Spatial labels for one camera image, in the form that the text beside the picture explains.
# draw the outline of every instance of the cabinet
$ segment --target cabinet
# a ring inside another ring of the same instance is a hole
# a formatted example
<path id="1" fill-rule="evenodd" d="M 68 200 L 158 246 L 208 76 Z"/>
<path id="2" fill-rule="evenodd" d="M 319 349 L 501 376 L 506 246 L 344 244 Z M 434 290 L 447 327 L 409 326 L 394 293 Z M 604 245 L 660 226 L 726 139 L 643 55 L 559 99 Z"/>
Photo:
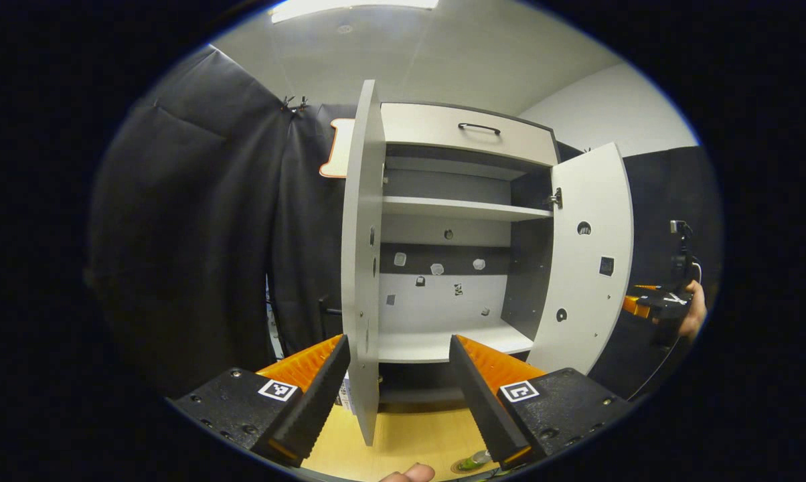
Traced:
<path id="1" fill-rule="evenodd" d="M 416 387 L 447 368 L 455 333 L 547 372 L 589 372 L 632 264 L 632 204 L 615 144 L 560 162 L 543 126 L 382 103 L 366 80 L 349 149 L 341 308 L 367 445 L 380 366 L 391 377 L 384 384 Z M 425 382 L 415 398 L 452 385 Z"/>

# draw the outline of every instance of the ceiling light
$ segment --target ceiling light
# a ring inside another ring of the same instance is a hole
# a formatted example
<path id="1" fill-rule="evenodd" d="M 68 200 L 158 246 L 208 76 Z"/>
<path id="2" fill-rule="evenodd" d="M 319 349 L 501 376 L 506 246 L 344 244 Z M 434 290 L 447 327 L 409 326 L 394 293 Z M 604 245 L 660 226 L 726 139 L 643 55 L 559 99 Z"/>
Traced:
<path id="1" fill-rule="evenodd" d="M 269 10 L 272 23 L 292 19 L 308 13 L 322 12 L 331 9 L 347 9 L 363 6 L 412 7 L 415 9 L 434 9 L 439 0 L 287 0 Z"/>

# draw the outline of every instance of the open cabinet door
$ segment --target open cabinet door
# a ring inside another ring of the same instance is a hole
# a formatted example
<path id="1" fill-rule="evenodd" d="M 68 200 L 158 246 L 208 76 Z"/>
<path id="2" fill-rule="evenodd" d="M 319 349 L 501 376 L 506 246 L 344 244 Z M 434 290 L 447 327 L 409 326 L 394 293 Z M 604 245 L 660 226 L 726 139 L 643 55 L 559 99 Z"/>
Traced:
<path id="1" fill-rule="evenodd" d="M 379 406 L 379 245 L 385 133 L 375 80 L 366 80 L 352 129 L 341 232 L 341 310 L 350 343 L 352 406 L 373 445 Z"/>
<path id="2" fill-rule="evenodd" d="M 623 306 L 632 266 L 632 196 L 614 143 L 552 168 L 554 244 L 549 291 L 528 363 L 587 373 Z"/>

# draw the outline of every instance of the ceiling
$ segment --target ceiling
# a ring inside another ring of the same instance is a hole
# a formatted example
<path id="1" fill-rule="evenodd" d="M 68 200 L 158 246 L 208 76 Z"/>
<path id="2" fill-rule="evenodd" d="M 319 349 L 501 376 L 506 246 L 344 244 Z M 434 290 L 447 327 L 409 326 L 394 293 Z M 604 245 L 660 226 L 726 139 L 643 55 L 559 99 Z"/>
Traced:
<path id="1" fill-rule="evenodd" d="M 512 0 L 335 9 L 274 25 L 262 12 L 212 43 L 278 97 L 355 104 L 364 80 L 376 79 L 382 101 L 513 116 L 622 62 L 550 13 Z"/>

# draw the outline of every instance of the black drawer handle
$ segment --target black drawer handle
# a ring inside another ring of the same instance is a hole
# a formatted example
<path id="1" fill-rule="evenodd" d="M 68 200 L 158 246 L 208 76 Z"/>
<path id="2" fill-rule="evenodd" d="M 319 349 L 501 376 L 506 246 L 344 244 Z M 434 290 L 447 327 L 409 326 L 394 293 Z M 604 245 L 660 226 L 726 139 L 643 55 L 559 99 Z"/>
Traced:
<path id="1" fill-rule="evenodd" d="M 495 132 L 495 135 L 501 135 L 501 131 L 498 131 L 498 129 L 494 127 L 487 127 L 485 125 L 476 125 L 476 123 L 461 122 L 457 125 L 457 127 L 459 127 L 460 129 L 463 129 L 464 127 L 479 127 L 481 129 L 489 129 L 490 131 Z"/>

